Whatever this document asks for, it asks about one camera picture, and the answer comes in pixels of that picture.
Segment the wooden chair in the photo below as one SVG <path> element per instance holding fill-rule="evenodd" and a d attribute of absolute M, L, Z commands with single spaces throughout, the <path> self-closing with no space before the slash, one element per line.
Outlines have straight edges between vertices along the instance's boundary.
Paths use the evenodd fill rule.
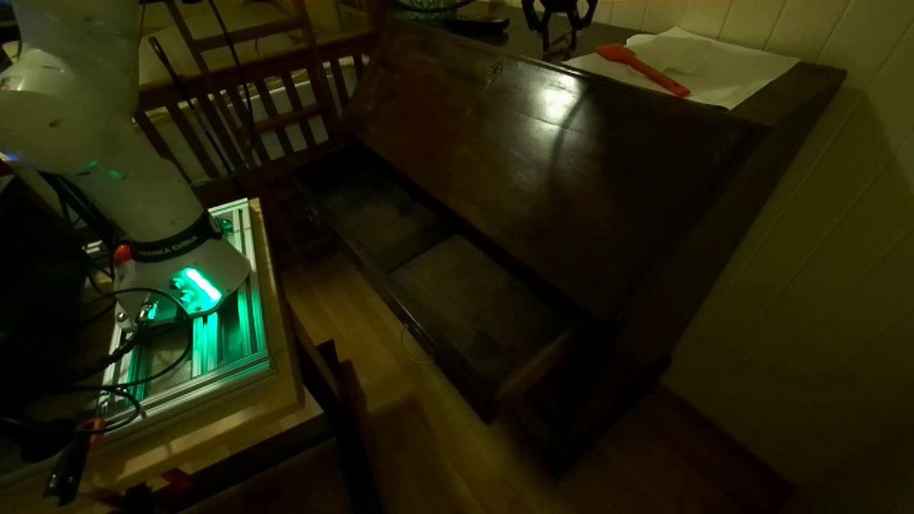
<path fill-rule="evenodd" d="M 172 52 L 191 67 L 161 55 L 172 80 L 142 90 L 133 121 L 205 202 L 263 197 L 278 259 L 298 259 L 322 232 L 292 174 L 346 147 L 340 111 L 375 30 L 316 34 L 305 0 L 280 0 L 280 15 L 263 22 L 232 15 L 232 0 L 205 7 L 166 2 L 183 45 Z"/>

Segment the black object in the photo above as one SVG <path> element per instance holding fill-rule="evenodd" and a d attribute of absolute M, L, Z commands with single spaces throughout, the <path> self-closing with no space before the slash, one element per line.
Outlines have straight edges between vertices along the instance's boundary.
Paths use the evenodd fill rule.
<path fill-rule="evenodd" d="M 0 414 L 8 414 L 69 381 L 85 259 L 69 227 L 19 180 L 0 192 L 0 239 Z"/>
<path fill-rule="evenodd" d="M 76 431 L 73 439 L 61 452 L 45 482 L 45 496 L 56 496 L 61 505 L 69 505 L 71 499 L 76 499 L 82 471 L 85 471 L 88 442 L 92 442 L 92 431 Z"/>
<path fill-rule="evenodd" d="M 576 31 L 590 25 L 595 20 L 595 12 L 596 12 L 596 0 L 585 0 L 588 8 L 580 15 L 576 8 L 576 0 L 539 0 L 543 7 L 543 15 L 536 12 L 533 0 L 523 0 L 523 15 L 525 15 L 525 22 L 529 30 L 539 31 L 539 41 L 543 41 L 543 55 L 552 52 L 553 41 L 549 37 L 549 20 L 552 15 L 565 15 L 568 22 L 572 22 L 572 41 L 568 41 L 568 52 L 576 48 Z"/>

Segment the wooden floor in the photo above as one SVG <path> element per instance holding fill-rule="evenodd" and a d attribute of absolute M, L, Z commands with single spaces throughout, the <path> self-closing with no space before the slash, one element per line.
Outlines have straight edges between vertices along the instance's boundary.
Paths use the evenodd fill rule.
<path fill-rule="evenodd" d="M 782 504 L 780 481 L 665 391 L 553 481 L 505 425 L 473 418 L 346 254 L 310 257 L 280 282 L 310 339 L 336 339 L 358 369 L 389 514 L 766 514 Z M 346 512 L 330 454 L 280 465 L 201 512 Z"/>

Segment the desk top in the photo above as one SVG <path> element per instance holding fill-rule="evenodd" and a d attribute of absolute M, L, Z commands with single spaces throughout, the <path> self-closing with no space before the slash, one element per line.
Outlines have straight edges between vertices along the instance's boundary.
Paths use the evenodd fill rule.
<path fill-rule="evenodd" d="M 520 271 L 613 322 L 743 151 L 816 87 L 722 111 L 393 22 L 349 130 Z"/>

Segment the wall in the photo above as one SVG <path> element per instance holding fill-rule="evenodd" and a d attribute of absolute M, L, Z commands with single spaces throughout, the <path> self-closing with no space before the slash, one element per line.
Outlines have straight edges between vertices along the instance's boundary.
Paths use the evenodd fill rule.
<path fill-rule="evenodd" d="M 912 514 L 914 431 L 800 489 L 785 514 Z"/>
<path fill-rule="evenodd" d="M 665 384 L 796 482 L 914 425 L 914 2 L 599 0 L 596 20 L 850 72 Z"/>

